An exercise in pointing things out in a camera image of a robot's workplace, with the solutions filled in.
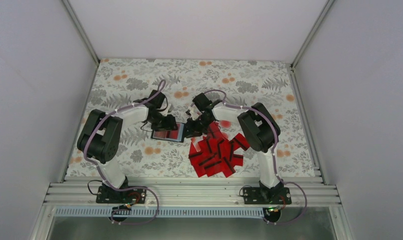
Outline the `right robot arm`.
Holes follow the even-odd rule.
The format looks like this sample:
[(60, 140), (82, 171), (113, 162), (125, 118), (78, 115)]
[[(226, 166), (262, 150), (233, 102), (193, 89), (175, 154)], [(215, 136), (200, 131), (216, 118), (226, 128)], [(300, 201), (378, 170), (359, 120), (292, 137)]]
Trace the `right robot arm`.
[(272, 204), (279, 198), (284, 181), (278, 173), (275, 148), (281, 130), (262, 103), (234, 105), (225, 99), (211, 101), (205, 93), (200, 93), (185, 113), (189, 116), (187, 126), (191, 134), (200, 135), (214, 121), (238, 123), (249, 146), (257, 152), (261, 199)]

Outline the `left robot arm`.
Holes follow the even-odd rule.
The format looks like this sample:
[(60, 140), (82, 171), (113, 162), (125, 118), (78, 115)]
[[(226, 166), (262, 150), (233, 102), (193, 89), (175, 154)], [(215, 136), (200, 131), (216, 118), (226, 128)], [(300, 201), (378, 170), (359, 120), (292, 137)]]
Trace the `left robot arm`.
[(109, 187), (108, 195), (117, 203), (128, 198), (127, 177), (121, 171), (117, 154), (122, 128), (126, 125), (149, 123), (155, 132), (176, 131), (178, 124), (168, 113), (169, 102), (159, 90), (148, 98), (139, 99), (111, 113), (92, 110), (77, 140), (77, 148), (86, 161), (94, 164), (102, 183)]

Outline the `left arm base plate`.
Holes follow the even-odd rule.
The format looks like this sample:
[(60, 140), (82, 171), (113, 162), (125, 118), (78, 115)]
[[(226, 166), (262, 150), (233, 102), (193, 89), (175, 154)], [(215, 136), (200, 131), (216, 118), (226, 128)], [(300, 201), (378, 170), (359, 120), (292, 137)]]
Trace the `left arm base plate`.
[(147, 190), (133, 188), (128, 191), (116, 191), (102, 185), (98, 188), (95, 202), (97, 204), (144, 204)]

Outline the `black card holder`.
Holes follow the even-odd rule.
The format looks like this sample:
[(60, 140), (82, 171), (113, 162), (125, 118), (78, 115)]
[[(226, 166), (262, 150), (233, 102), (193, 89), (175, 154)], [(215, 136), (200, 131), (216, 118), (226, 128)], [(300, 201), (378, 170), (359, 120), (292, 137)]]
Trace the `black card holder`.
[(176, 130), (153, 131), (151, 134), (151, 139), (175, 142), (175, 143), (182, 143), (185, 138), (184, 130), (185, 130), (185, 124), (182, 122), (178, 122)]

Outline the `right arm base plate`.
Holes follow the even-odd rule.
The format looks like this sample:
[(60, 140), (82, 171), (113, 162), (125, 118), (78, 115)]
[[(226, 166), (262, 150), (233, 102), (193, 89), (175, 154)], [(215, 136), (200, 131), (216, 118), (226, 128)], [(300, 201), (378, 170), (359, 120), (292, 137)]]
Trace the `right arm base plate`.
[(283, 187), (272, 191), (260, 187), (244, 186), (240, 193), (245, 205), (291, 205), (290, 189)]

